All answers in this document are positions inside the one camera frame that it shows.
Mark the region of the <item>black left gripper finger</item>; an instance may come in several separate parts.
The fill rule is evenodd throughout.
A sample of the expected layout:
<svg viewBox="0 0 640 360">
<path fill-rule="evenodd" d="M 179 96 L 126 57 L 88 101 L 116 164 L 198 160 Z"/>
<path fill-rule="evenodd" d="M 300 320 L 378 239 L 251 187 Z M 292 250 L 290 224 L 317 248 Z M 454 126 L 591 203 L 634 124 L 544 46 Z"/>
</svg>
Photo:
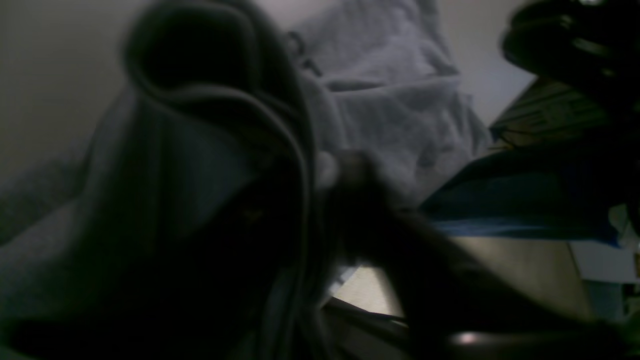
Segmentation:
<svg viewBox="0 0 640 360">
<path fill-rule="evenodd" d="M 345 253 L 379 267 L 402 317 L 333 300 L 339 360 L 637 360 L 639 330 L 558 313 L 509 285 L 407 207 L 365 153 L 334 157 L 329 218 Z"/>
</svg>

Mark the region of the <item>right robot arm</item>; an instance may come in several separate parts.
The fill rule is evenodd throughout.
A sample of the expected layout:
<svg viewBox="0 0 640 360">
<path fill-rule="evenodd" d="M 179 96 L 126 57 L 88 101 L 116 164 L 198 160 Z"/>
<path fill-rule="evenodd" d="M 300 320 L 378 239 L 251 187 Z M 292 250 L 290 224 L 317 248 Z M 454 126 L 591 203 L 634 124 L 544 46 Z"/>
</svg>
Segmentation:
<svg viewBox="0 0 640 360">
<path fill-rule="evenodd" d="M 502 38 L 505 59 L 566 84 L 615 121 L 639 121 L 639 2 L 533 0 Z"/>
</svg>

